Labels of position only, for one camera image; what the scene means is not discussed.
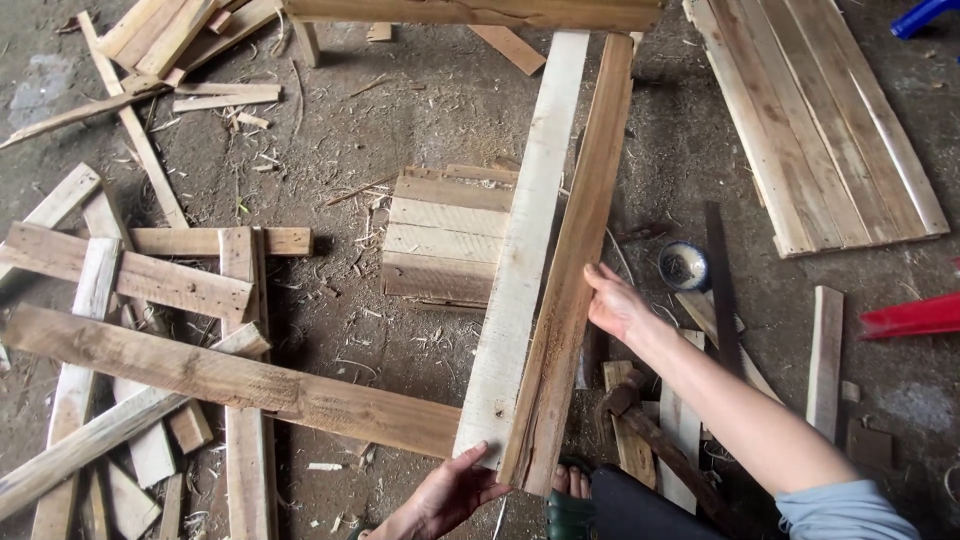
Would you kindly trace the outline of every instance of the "light blue sleeve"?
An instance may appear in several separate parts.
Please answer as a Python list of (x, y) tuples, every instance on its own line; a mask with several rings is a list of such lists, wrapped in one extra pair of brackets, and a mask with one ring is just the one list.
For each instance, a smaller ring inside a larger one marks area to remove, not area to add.
[(778, 493), (780, 528), (790, 540), (919, 540), (872, 480), (824, 485), (795, 493)]

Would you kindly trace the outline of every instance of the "blue plastic object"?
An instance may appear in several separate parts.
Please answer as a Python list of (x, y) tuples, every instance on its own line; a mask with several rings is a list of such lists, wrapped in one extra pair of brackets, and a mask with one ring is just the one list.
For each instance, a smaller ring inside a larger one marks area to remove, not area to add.
[(924, 0), (895, 20), (890, 25), (890, 31), (900, 39), (910, 39), (923, 25), (946, 10), (960, 10), (960, 0)]

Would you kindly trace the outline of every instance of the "red plastic object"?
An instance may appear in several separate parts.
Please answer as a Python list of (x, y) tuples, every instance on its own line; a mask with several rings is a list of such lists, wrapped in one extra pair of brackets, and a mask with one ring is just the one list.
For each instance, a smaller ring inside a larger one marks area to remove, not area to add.
[(960, 331), (960, 292), (863, 313), (860, 321), (857, 339)]

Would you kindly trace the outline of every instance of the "bare foot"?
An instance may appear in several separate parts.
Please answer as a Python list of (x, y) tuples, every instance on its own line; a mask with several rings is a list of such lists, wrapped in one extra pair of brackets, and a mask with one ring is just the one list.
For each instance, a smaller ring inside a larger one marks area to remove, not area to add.
[(567, 469), (563, 465), (557, 465), (553, 473), (553, 488), (574, 499), (590, 498), (590, 481), (576, 467)]

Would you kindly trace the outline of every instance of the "right hand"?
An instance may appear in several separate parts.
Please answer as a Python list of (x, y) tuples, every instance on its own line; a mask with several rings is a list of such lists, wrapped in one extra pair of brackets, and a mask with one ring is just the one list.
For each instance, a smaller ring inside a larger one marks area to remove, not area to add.
[(588, 312), (590, 322), (620, 341), (626, 341), (627, 332), (644, 315), (653, 314), (636, 289), (603, 262), (599, 267), (584, 266), (584, 278), (595, 289)]

